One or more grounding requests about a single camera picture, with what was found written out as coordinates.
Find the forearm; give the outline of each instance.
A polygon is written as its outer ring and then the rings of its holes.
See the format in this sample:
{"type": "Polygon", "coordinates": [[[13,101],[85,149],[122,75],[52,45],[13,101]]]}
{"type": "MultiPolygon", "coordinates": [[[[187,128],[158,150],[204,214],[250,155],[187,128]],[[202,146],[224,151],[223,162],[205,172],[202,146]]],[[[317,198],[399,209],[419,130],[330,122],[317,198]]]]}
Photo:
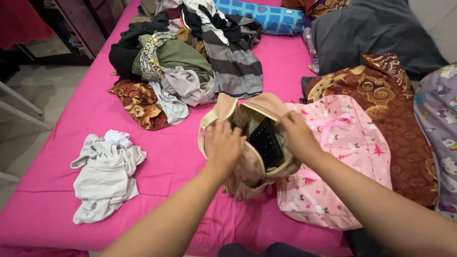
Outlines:
{"type": "Polygon", "coordinates": [[[455,256],[457,224],[410,201],[331,154],[310,165],[359,222],[393,253],[455,256]]]}
{"type": "Polygon", "coordinates": [[[208,164],[103,252],[103,256],[183,256],[219,189],[225,169],[208,164]]]}

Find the beige backpack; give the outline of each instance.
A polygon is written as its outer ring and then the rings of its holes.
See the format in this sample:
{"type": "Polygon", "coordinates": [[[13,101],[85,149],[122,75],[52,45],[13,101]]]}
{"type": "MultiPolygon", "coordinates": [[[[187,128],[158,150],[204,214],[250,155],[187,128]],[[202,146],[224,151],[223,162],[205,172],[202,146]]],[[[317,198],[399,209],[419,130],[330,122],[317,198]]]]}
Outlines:
{"type": "MultiPolygon", "coordinates": [[[[213,126],[213,122],[218,118],[226,119],[242,128],[243,135],[249,136],[265,117],[275,122],[286,113],[285,105],[271,93],[260,94],[239,106],[236,98],[220,93],[216,106],[203,117],[200,123],[198,147],[207,158],[203,146],[203,130],[213,126]]],[[[224,193],[231,194],[239,201],[254,199],[267,185],[275,183],[277,178],[287,177],[298,171],[301,166],[300,161],[284,147],[280,132],[275,131],[275,134],[284,158],[277,163],[276,167],[265,170],[260,154],[249,142],[246,142],[234,172],[222,183],[224,193]]]]}

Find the white wall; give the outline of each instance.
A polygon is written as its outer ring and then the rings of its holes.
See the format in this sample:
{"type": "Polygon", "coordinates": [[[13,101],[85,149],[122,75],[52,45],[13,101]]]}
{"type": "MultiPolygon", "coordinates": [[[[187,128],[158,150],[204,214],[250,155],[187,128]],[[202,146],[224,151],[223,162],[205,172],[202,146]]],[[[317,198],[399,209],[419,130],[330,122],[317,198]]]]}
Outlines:
{"type": "Polygon", "coordinates": [[[457,0],[409,0],[425,30],[435,41],[443,57],[457,61],[457,0]]]}

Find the dark gray pillow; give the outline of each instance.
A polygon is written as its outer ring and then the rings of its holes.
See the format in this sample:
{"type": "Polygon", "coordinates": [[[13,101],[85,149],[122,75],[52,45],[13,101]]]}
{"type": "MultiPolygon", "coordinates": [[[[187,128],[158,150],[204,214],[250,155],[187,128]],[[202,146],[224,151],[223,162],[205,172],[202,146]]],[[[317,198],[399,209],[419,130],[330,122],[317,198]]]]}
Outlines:
{"type": "Polygon", "coordinates": [[[311,23],[323,76],[361,64],[362,54],[397,55],[412,80],[448,65],[405,0],[352,0],[311,23]]]}

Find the white chair leg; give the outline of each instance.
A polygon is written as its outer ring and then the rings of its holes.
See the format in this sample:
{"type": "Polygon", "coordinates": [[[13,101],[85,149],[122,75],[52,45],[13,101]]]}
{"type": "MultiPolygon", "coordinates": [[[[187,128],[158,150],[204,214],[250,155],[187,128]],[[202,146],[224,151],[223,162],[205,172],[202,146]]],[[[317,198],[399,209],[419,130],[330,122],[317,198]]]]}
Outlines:
{"type": "Polygon", "coordinates": [[[31,122],[33,122],[35,124],[38,124],[38,125],[46,128],[46,129],[48,129],[48,130],[53,129],[52,126],[49,126],[46,123],[44,123],[44,122],[42,122],[40,120],[37,120],[37,119],[35,119],[34,117],[32,117],[32,116],[30,116],[28,114],[25,114],[25,113],[19,111],[18,109],[12,107],[11,105],[8,105],[8,104],[4,103],[3,101],[0,101],[0,108],[4,109],[6,111],[9,111],[12,114],[15,114],[15,115],[17,115],[17,116],[19,116],[21,118],[29,120],[29,121],[31,121],[31,122]]]}
{"type": "Polygon", "coordinates": [[[29,102],[27,99],[25,99],[24,97],[22,97],[21,95],[19,95],[18,93],[16,93],[16,91],[12,90],[9,86],[5,85],[3,82],[0,81],[0,89],[2,89],[3,91],[5,91],[6,93],[16,97],[17,99],[19,99],[21,102],[27,104],[27,106],[29,106],[30,108],[32,108],[34,111],[36,111],[37,113],[39,113],[40,115],[43,115],[44,112],[42,110],[40,110],[38,107],[36,107],[33,103],[29,102]]]}
{"type": "Polygon", "coordinates": [[[21,179],[20,177],[16,177],[16,176],[13,176],[13,175],[10,175],[10,174],[6,174],[4,172],[0,172],[0,178],[6,179],[6,180],[9,180],[9,181],[13,181],[13,182],[19,182],[19,180],[21,179]]]}

